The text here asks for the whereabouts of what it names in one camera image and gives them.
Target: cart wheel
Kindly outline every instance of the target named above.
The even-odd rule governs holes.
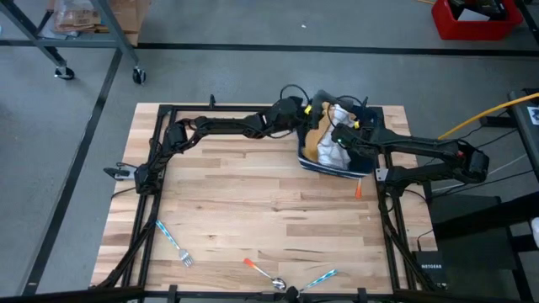
[[[75,72],[69,67],[57,67],[54,71],[54,77],[72,80],[75,77]]]
[[[143,84],[146,81],[146,72],[143,69],[135,67],[133,68],[133,82],[136,84]]]

